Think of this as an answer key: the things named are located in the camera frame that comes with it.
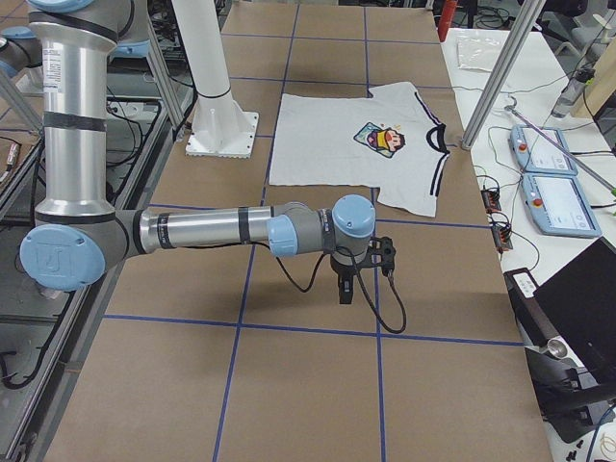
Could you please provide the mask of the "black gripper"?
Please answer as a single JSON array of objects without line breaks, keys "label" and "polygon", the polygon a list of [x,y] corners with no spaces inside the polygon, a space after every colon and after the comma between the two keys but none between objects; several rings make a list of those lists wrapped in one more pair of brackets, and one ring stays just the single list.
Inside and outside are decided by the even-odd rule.
[{"label": "black gripper", "polygon": [[349,305],[353,300],[354,279],[360,269],[354,255],[334,254],[330,258],[330,267],[338,275],[339,303]]}]

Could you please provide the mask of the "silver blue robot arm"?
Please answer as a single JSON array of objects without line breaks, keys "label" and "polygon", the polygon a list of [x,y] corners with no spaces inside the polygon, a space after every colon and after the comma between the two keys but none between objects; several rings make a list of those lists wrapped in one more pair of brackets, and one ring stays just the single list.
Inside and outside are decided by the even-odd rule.
[{"label": "silver blue robot arm", "polygon": [[292,202],[186,215],[117,210],[106,197],[107,65],[145,56],[152,41],[143,1],[34,1],[42,48],[46,196],[20,246],[40,285],[75,291],[122,261],[158,249],[266,246],[277,258],[318,252],[338,276],[339,297],[379,249],[375,210],[352,194],[330,209]]},{"label": "silver blue robot arm", "polygon": [[1,71],[9,78],[24,68],[42,66],[42,47],[27,26],[13,26],[1,31]]}]

